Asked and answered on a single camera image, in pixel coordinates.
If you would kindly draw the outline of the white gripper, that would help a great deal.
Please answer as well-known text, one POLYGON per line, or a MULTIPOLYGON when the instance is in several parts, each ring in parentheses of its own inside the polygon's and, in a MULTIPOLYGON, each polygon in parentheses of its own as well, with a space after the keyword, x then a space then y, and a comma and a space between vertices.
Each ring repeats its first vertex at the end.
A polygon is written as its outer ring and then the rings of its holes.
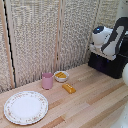
POLYGON ((116 55, 111 55, 111 56, 109 56, 109 55, 104 54, 104 53, 101 51, 100 48, 96 48, 92 43, 90 44, 90 51, 91 51, 92 53, 95 53, 96 55, 100 55, 101 57, 104 57, 104 58, 106 58, 106 59, 108 59, 108 60, 111 60, 111 61, 113 61, 113 60, 116 58, 116 55))

